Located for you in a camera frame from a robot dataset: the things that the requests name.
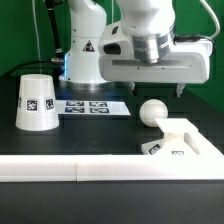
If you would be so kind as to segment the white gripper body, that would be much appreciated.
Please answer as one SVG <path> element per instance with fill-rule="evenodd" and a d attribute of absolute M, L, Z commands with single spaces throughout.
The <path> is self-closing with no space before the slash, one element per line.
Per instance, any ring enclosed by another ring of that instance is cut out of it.
<path fill-rule="evenodd" d="M 147 83 L 204 83 L 209 79 L 212 42 L 205 38 L 195 41 L 177 41 L 138 58 L 134 43 L 141 38 L 126 35 L 116 22 L 104 30 L 99 41 L 99 69 L 107 81 Z"/>

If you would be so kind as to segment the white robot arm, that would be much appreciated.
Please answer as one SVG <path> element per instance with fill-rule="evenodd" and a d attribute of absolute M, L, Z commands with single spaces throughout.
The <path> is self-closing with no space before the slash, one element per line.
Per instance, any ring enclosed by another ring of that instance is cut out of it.
<path fill-rule="evenodd" d="M 60 84 L 99 90 L 124 82 L 187 84 L 209 79 L 212 40 L 173 32 L 172 0 L 116 0 L 121 20 L 108 25 L 92 0 L 68 0 L 71 47 Z"/>

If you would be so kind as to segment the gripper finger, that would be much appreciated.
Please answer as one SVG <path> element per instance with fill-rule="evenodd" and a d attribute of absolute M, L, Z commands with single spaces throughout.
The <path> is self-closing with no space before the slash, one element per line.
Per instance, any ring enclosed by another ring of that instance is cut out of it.
<path fill-rule="evenodd" d="M 179 83 L 179 84 L 177 85 L 177 87 L 176 87 L 176 96 L 177 96 L 177 97 L 180 97 L 180 96 L 181 96 L 181 94 L 182 94 L 184 88 L 185 88 L 185 84 L 184 84 L 184 83 Z"/>
<path fill-rule="evenodd" d="M 137 87 L 136 84 L 134 82 L 128 82 L 127 83 L 128 89 L 130 90 L 131 94 L 133 96 L 137 95 Z"/>

